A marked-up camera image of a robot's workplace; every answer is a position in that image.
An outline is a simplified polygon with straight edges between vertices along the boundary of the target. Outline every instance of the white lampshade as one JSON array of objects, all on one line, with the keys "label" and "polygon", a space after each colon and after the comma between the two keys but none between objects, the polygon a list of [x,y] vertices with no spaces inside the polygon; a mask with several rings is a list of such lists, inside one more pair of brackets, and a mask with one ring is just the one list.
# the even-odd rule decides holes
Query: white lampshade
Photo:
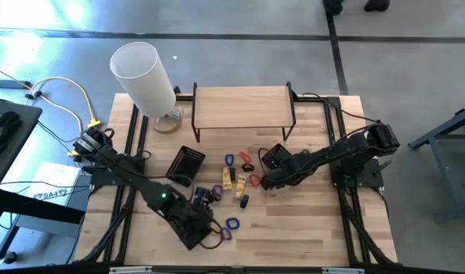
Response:
[{"label": "white lampshade", "polygon": [[173,109],[176,97],[152,45],[122,46],[110,58],[110,70],[144,115],[158,118]]}]

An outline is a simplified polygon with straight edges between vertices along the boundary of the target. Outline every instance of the yellow snack bar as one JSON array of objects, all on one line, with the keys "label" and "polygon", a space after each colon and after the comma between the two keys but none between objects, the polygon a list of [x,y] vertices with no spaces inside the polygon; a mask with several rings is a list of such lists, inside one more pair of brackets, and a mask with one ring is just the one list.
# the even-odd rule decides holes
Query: yellow snack bar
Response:
[{"label": "yellow snack bar", "polygon": [[242,198],[242,194],[244,193],[244,187],[246,187],[247,176],[239,175],[239,179],[237,180],[237,187],[235,189],[235,197],[240,199]]},{"label": "yellow snack bar", "polygon": [[224,190],[232,190],[231,172],[228,167],[222,168],[222,186]]}]

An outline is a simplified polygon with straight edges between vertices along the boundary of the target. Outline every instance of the lamp base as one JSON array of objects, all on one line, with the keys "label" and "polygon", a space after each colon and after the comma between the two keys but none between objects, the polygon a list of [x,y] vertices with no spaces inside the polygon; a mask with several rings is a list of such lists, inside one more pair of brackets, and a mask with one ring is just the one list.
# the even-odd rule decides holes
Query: lamp base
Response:
[{"label": "lamp base", "polygon": [[170,134],[176,132],[183,120],[183,109],[174,107],[168,114],[158,118],[151,119],[151,125],[156,132],[161,134]]}]

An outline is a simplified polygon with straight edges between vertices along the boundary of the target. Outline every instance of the cable connector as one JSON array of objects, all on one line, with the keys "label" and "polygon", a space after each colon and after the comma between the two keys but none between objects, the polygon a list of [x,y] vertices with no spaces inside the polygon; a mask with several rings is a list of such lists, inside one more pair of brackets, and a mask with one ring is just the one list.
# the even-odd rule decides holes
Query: cable connector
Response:
[{"label": "cable connector", "polygon": [[92,126],[101,126],[103,123],[100,120],[97,119],[91,119],[90,123],[88,124],[88,128],[91,128]]},{"label": "cable connector", "polygon": [[29,100],[34,100],[38,98],[39,96],[43,95],[43,92],[41,91],[36,91],[34,94],[25,94],[24,97]]},{"label": "cable connector", "polygon": [[80,154],[73,148],[72,152],[68,152],[66,156],[70,158],[77,158],[80,156]]}]

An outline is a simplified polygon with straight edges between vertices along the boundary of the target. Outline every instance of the yellow cable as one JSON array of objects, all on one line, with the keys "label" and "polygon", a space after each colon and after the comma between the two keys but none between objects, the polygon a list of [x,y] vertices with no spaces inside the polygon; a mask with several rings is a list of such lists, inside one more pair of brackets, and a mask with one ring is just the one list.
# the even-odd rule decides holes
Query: yellow cable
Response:
[{"label": "yellow cable", "polygon": [[[16,78],[14,78],[14,77],[8,75],[7,73],[5,73],[5,72],[3,72],[3,71],[1,71],[1,70],[0,70],[0,73],[2,73],[3,75],[9,77],[10,79],[16,81],[18,84],[22,85],[23,87],[27,88],[27,89],[29,90],[29,94],[33,94],[33,93],[34,93],[34,88],[35,88],[37,85],[42,84],[42,83],[45,82],[45,81],[54,80],[54,79],[60,79],[60,80],[64,80],[64,81],[69,81],[70,83],[72,83],[72,84],[74,84],[75,86],[77,86],[77,87],[81,90],[81,92],[83,92],[83,95],[85,96],[85,99],[87,100],[88,111],[90,112],[90,116],[91,116],[91,121],[90,121],[90,124],[88,125],[88,127],[90,127],[90,126],[98,126],[98,125],[101,124],[101,121],[95,119],[94,111],[92,110],[92,107],[91,107],[91,104],[90,104],[90,99],[88,98],[88,95],[87,95],[87,91],[86,91],[81,85],[79,85],[77,82],[75,82],[75,81],[73,81],[73,80],[71,80],[71,79],[68,79],[68,78],[56,76],[56,77],[45,78],[45,79],[43,79],[43,80],[41,80],[41,81],[38,81],[36,84],[33,85],[33,87],[30,87],[30,86],[26,85],[25,83],[23,83],[23,82],[17,80]],[[80,120],[80,118],[79,118],[74,112],[72,112],[71,110],[67,109],[66,107],[63,107],[63,106],[61,106],[61,105],[58,105],[58,104],[52,102],[50,99],[44,97],[43,95],[41,95],[41,97],[42,97],[46,102],[52,104],[53,106],[58,107],[59,109],[62,109],[62,110],[64,110],[64,111],[70,113],[71,115],[73,115],[73,116],[76,118],[77,122],[78,122],[78,128],[79,128],[79,131],[80,131],[80,133],[81,133],[81,120]]]},{"label": "yellow cable", "polygon": [[69,81],[70,83],[77,86],[77,88],[79,88],[81,90],[81,92],[83,92],[83,95],[85,96],[85,99],[87,100],[88,111],[90,112],[90,117],[91,117],[92,120],[95,120],[94,111],[92,110],[92,107],[91,107],[91,104],[90,104],[90,99],[88,98],[88,95],[87,95],[87,91],[85,91],[85,89],[81,85],[79,85],[77,82],[75,82],[75,81],[73,81],[71,79],[68,79],[68,78],[65,78],[65,77],[59,77],[59,76],[44,78],[43,80],[38,81],[36,84],[34,84],[32,88],[30,88],[29,94],[34,93],[34,89],[36,88],[37,85],[42,84],[45,81],[55,80],[55,79]]},{"label": "yellow cable", "polygon": [[78,118],[78,116],[73,111],[67,109],[66,107],[60,106],[60,105],[52,102],[50,99],[46,98],[44,95],[41,95],[40,97],[43,98],[46,102],[52,104],[53,106],[58,107],[59,109],[65,110],[68,113],[70,113],[71,115],[73,115],[76,118],[76,120],[78,121],[78,130],[81,133],[81,120],[80,120],[80,118]]}]

